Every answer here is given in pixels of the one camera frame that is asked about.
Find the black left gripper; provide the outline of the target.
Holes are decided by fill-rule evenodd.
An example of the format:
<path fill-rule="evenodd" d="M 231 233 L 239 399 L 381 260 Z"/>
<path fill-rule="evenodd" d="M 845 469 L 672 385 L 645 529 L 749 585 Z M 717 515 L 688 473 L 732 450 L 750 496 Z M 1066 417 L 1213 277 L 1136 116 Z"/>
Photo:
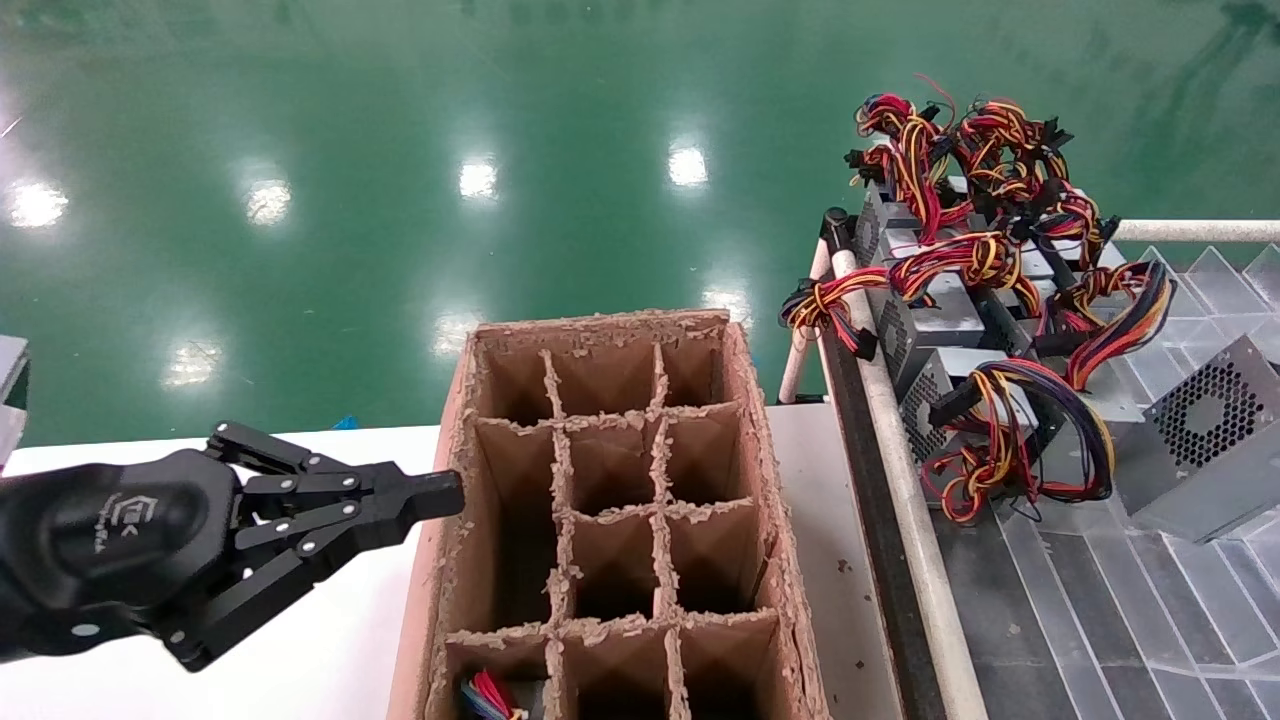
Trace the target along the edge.
<path fill-rule="evenodd" d="M 236 466 L 252 473 L 250 497 L 332 503 L 271 525 L 268 560 L 248 577 L 232 541 Z M 219 424 L 205 451 L 8 477 L 3 661 L 151 635 L 200 673 L 357 555 L 463 506 L 457 471 L 349 465 L 234 421 Z"/>

